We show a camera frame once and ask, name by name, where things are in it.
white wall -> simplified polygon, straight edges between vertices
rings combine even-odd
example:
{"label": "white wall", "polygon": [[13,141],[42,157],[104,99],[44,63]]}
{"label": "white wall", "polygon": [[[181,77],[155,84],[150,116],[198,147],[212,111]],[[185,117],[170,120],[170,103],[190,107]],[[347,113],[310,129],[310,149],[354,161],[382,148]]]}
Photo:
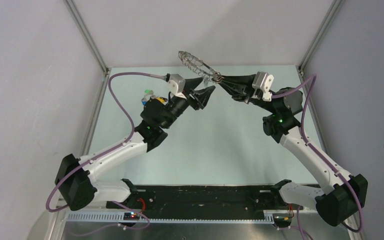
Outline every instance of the white wall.
{"label": "white wall", "polygon": [[298,65],[333,0],[76,0],[110,67]]}
{"label": "white wall", "polygon": [[101,80],[62,0],[0,0],[0,240],[26,239],[45,210]]}
{"label": "white wall", "polygon": [[384,1],[346,1],[304,71],[333,159],[368,180],[368,239],[384,239]]}

wall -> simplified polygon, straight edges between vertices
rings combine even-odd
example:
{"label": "wall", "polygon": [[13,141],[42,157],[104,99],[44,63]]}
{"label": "wall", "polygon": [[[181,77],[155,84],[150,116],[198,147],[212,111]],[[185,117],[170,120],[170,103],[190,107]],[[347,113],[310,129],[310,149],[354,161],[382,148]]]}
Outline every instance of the wall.
{"label": "wall", "polygon": [[298,65],[332,0],[76,0],[110,67]]}
{"label": "wall", "polygon": [[346,1],[304,70],[333,159],[369,183],[368,239],[384,239],[384,1]]}
{"label": "wall", "polygon": [[26,239],[45,210],[101,80],[63,1],[0,0],[0,240]]}

light blue table surface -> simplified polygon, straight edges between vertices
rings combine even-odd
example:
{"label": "light blue table surface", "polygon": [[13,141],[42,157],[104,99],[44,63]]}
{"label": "light blue table surface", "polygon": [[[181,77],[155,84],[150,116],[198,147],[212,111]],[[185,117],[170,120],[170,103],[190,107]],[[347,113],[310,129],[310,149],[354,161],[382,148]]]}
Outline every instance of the light blue table surface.
{"label": "light blue table surface", "polygon": [[[293,65],[216,66],[214,69],[223,75],[268,72],[274,75],[271,87],[274,91],[300,84]],[[186,79],[198,77],[186,67],[115,67],[111,75],[122,72],[177,73]],[[142,120],[141,99],[146,89],[153,90],[158,96],[168,95],[164,81],[145,76],[117,77],[112,81],[112,87],[135,126]],[[319,143],[307,111],[305,130]],[[136,185],[275,184],[283,179],[316,183],[292,153],[264,134],[262,118],[269,114],[255,105],[235,102],[217,86],[205,109],[187,109],[170,129],[165,130],[168,137],[159,147],[111,169],[102,179],[116,181],[127,178]],[[114,144],[130,131],[128,118],[107,88],[89,152]]]}

white tabletop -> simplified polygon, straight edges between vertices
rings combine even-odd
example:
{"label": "white tabletop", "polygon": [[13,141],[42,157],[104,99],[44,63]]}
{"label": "white tabletop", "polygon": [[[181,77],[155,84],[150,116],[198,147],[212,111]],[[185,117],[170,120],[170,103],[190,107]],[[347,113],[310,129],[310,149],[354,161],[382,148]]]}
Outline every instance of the white tabletop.
{"label": "white tabletop", "polygon": [[[274,75],[271,87],[274,91],[300,84],[293,65],[216,66],[214,69],[230,76],[268,72]],[[186,67],[115,67],[111,75],[122,72],[180,74],[185,79],[198,77]],[[120,76],[114,78],[112,87],[135,126],[142,120],[141,99],[145,90],[153,90],[157,96],[168,95],[164,81],[145,76]],[[126,178],[136,185],[275,184],[283,179],[317,183],[297,158],[264,134],[262,118],[269,114],[255,105],[232,100],[217,86],[205,109],[187,109],[165,130],[168,137],[159,147],[115,167],[102,179]],[[319,143],[310,112],[305,121],[306,132]],[[130,131],[127,117],[107,89],[89,152],[118,142]]]}

robotic arm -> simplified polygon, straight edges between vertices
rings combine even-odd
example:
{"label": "robotic arm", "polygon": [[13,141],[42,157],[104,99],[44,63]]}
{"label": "robotic arm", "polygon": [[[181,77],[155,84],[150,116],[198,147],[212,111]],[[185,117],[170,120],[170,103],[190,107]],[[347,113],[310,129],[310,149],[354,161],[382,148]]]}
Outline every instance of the robotic arm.
{"label": "robotic arm", "polygon": [[269,111],[271,115],[262,119],[264,133],[295,155],[320,186],[310,187],[283,180],[271,189],[277,200],[317,210],[323,220],[337,226],[358,210],[340,175],[353,188],[361,207],[366,201],[368,182],[361,174],[351,175],[316,146],[308,135],[300,133],[301,123],[294,115],[303,111],[303,94],[295,91],[286,95],[293,89],[289,87],[273,92],[270,90],[273,81],[273,75],[258,72],[249,76],[222,76],[218,84],[235,101],[252,103]]}
{"label": "robotic arm", "polygon": [[128,180],[101,181],[100,176],[113,167],[159,146],[167,137],[163,129],[168,129],[190,106],[194,110],[205,108],[215,86],[201,90],[195,88],[203,81],[202,77],[184,79],[178,74],[168,74],[167,88],[173,97],[167,104],[158,99],[150,99],[140,114],[142,122],[134,128],[129,137],[99,152],[76,159],[73,154],[66,156],[59,167],[55,184],[69,172],[81,167],[59,187],[63,198],[72,211],[84,208],[91,202],[123,202],[131,194]]}

